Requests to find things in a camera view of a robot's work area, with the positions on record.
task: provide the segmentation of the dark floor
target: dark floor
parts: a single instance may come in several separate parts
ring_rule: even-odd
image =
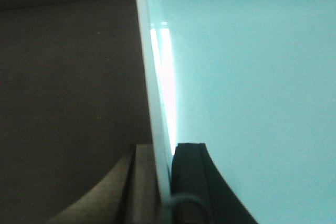
[[[0,12],[0,223],[41,223],[151,141],[135,0]]]

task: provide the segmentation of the curved edge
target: curved edge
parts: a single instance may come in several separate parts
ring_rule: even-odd
[[[91,191],[45,224],[117,223],[122,214],[134,153],[132,146]]]
[[[199,144],[208,193],[216,223],[257,224],[213,163],[205,144]]]

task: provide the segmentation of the gray surface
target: gray surface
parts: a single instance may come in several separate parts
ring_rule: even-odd
[[[41,223],[150,142],[135,0],[0,12],[0,223]]]
[[[126,224],[154,224],[159,192],[153,145],[137,145],[129,189]]]
[[[130,148],[98,185],[46,224],[117,224],[134,161]]]

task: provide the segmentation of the light blue panel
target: light blue panel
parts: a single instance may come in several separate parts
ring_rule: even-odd
[[[260,224],[335,223],[336,0],[148,5],[172,146],[206,143]]]

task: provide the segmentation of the black plastic piece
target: black plastic piece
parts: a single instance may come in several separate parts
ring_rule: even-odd
[[[205,144],[177,146],[172,167],[172,193],[199,197],[210,209],[214,223],[257,223],[215,167]],[[192,205],[179,206],[174,215],[179,224],[204,223],[204,216]]]

